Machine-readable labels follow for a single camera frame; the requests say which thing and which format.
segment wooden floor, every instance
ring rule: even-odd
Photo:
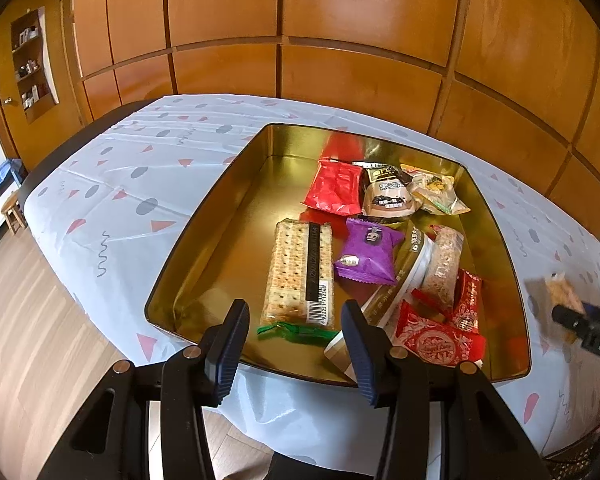
[[[88,393],[122,356],[89,321],[28,230],[0,240],[0,469],[37,477]],[[162,479],[159,403],[151,410],[150,472]],[[272,452],[205,413],[216,478],[263,478]]]

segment wooden stool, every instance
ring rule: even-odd
[[[7,201],[0,209],[0,212],[4,215],[5,220],[7,221],[7,225],[9,226],[9,230],[12,234],[16,234],[14,229],[14,225],[16,229],[18,228],[18,224],[20,224],[23,228],[27,227],[27,224],[24,220],[24,216],[22,215],[22,211],[20,210],[20,205],[18,204],[18,192],[14,191],[11,193]],[[11,223],[11,214],[15,217],[15,224]]]

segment black label strip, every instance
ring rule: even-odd
[[[304,299],[319,300],[320,285],[320,224],[309,222],[309,240],[306,250],[306,284]]]

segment purple snack package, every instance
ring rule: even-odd
[[[363,283],[395,285],[394,246],[404,239],[395,229],[347,218],[349,237],[336,261],[336,273]]]

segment barcode number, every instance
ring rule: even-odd
[[[320,281],[318,284],[318,301],[307,301],[306,322],[326,326],[329,321],[329,282]]]

